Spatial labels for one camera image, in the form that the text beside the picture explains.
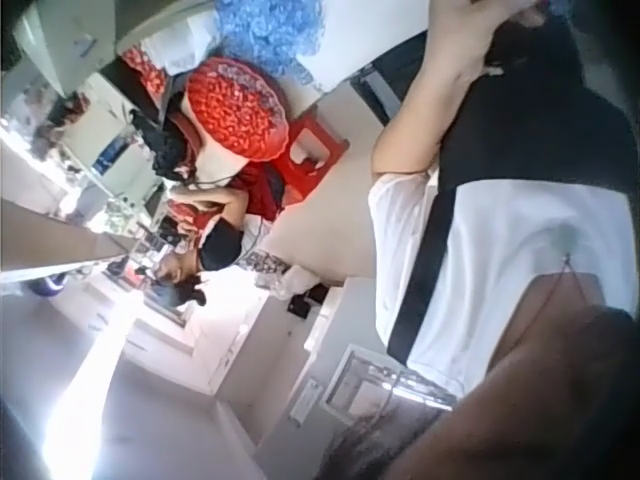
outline woman with black hair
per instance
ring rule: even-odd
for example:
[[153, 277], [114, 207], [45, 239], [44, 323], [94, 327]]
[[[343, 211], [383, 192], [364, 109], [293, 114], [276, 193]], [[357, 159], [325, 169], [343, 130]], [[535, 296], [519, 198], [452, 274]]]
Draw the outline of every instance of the woman with black hair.
[[547, 478], [630, 354], [636, 139], [534, 3], [432, 0], [373, 152], [377, 330], [459, 401], [395, 436], [357, 425], [318, 479]]

